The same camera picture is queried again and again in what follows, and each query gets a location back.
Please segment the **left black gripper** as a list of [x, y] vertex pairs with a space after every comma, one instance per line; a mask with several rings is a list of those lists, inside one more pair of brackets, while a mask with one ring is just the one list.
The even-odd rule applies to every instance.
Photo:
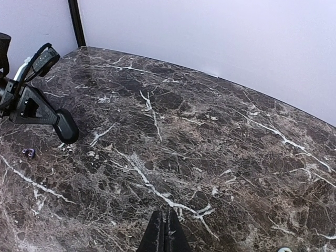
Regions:
[[1, 78], [1, 119], [13, 123], [56, 125], [59, 116], [44, 94], [25, 81]]

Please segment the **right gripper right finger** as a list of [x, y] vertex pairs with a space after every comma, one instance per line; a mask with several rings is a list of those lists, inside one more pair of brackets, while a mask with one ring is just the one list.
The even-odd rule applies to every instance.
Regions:
[[184, 231], [181, 227], [177, 213], [169, 208], [164, 224], [164, 251], [169, 252], [191, 252]]

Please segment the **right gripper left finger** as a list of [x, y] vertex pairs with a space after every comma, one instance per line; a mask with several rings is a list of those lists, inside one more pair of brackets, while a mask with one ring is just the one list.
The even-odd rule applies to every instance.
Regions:
[[164, 251], [164, 221], [162, 211], [154, 211], [136, 252]]

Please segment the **black earbud charging case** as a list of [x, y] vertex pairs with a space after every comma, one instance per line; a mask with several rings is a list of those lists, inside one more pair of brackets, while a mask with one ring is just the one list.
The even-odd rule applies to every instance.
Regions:
[[79, 129], [70, 112], [62, 108], [56, 110], [56, 115], [58, 119], [53, 127], [61, 142], [65, 144], [75, 143], [79, 138]]

